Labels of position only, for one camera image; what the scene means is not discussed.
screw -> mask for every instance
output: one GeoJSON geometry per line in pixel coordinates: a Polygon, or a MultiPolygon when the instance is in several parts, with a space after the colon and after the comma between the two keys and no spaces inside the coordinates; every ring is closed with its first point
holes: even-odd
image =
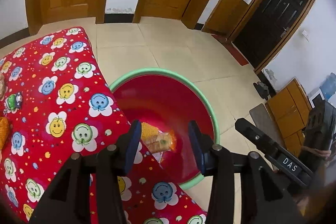
{"type": "Polygon", "coordinates": [[[110,144],[108,147],[107,147],[107,150],[108,151],[114,151],[117,149],[117,146],[115,144],[110,144]]]}
{"type": "Polygon", "coordinates": [[[212,149],[215,150],[215,151],[219,151],[219,150],[222,149],[222,146],[215,143],[215,144],[212,145],[212,149]]]}
{"type": "Polygon", "coordinates": [[[72,153],[71,158],[72,158],[73,160],[77,160],[77,159],[79,159],[79,156],[80,156],[79,153],[72,153]]]}
{"type": "Polygon", "coordinates": [[[249,155],[253,159],[259,158],[259,154],[257,152],[254,152],[254,151],[250,152],[249,155]]]}

floral tablecloth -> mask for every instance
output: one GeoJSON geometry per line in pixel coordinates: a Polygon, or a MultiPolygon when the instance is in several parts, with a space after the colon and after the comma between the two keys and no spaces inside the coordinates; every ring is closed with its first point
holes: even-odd
{"type": "MultiPolygon", "coordinates": [[[[0,110],[12,125],[0,156],[0,190],[27,222],[74,151],[84,156],[96,153],[115,143],[130,123],[105,82],[82,27],[27,43],[2,58],[0,67],[6,83],[0,110]]],[[[91,223],[95,224],[94,175],[91,180],[91,223]]],[[[132,224],[205,221],[206,213],[169,179],[141,143],[132,170],[118,182],[132,224]]]]}

black baseboard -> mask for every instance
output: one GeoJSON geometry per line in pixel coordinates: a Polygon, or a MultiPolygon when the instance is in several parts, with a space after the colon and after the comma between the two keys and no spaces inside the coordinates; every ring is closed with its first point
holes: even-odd
{"type": "Polygon", "coordinates": [[[19,30],[15,33],[10,34],[7,37],[4,37],[3,39],[0,39],[0,48],[3,48],[3,47],[5,47],[9,44],[12,44],[13,42],[16,42],[20,39],[23,39],[23,38],[26,38],[26,37],[29,37],[29,36],[30,36],[30,34],[29,34],[29,29],[28,28],[19,30]]]}
{"type": "Polygon", "coordinates": [[[104,23],[132,23],[133,14],[105,14],[104,23]]]}
{"type": "Polygon", "coordinates": [[[199,30],[200,31],[200,30],[202,30],[203,26],[204,26],[204,24],[196,23],[196,26],[195,26],[194,30],[199,30]]]}
{"type": "Polygon", "coordinates": [[[263,74],[263,72],[258,73],[257,77],[260,79],[261,82],[268,86],[269,95],[271,95],[271,97],[277,94],[271,83],[268,81],[267,77],[263,74]]]}

red doormat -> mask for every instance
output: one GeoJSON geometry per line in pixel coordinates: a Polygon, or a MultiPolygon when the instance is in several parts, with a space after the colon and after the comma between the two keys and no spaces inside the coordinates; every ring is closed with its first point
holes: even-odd
{"type": "Polygon", "coordinates": [[[249,62],[245,59],[245,57],[231,44],[226,43],[225,37],[222,37],[220,35],[212,34],[212,36],[219,41],[228,51],[231,53],[231,55],[234,57],[234,59],[237,60],[237,62],[241,65],[247,65],[249,62]]]}

blue water jug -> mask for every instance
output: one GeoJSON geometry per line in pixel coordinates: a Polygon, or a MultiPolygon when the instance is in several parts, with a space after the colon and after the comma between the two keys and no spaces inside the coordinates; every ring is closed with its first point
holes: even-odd
{"type": "Polygon", "coordinates": [[[325,100],[329,100],[336,92],[336,75],[332,72],[320,86],[325,100]]]}

